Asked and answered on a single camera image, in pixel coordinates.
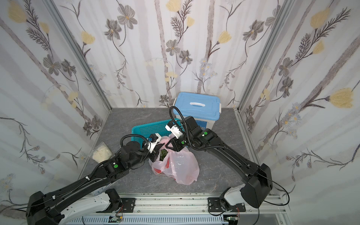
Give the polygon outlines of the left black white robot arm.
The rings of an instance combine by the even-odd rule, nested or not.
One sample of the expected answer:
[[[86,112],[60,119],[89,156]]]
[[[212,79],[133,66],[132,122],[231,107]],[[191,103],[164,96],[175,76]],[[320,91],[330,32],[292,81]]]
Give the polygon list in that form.
[[[70,185],[44,194],[38,191],[30,196],[26,207],[29,225],[63,225],[89,213],[113,213],[123,210],[126,203],[113,188],[90,197],[89,194],[111,185],[129,174],[131,169],[147,159],[155,161],[164,146],[157,133],[149,138],[140,136],[142,143],[130,141],[109,159],[101,161],[93,171]]]

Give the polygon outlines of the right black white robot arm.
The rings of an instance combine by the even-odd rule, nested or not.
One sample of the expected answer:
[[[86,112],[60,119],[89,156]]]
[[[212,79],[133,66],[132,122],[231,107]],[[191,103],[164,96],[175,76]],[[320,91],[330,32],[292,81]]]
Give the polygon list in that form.
[[[230,211],[241,203],[260,208],[273,188],[270,168],[266,164],[258,165],[243,157],[223,142],[214,131],[209,128],[202,129],[192,116],[184,117],[177,107],[170,107],[169,115],[172,121],[167,130],[174,135],[171,145],[175,151],[180,152],[189,147],[198,152],[208,152],[241,177],[241,186],[229,187],[220,195],[222,209]]]

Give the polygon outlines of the pink plastic bag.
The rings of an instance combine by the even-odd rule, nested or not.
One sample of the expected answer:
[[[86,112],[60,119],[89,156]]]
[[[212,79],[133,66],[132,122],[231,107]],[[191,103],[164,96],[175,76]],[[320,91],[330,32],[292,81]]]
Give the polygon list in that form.
[[[190,185],[197,181],[199,176],[200,169],[198,161],[187,147],[180,152],[167,149],[165,145],[172,137],[172,135],[162,137],[159,142],[163,145],[160,150],[166,149],[168,151],[164,161],[160,161],[158,156],[158,159],[155,162],[149,160],[149,164],[154,174],[164,174],[173,178],[179,184]]]

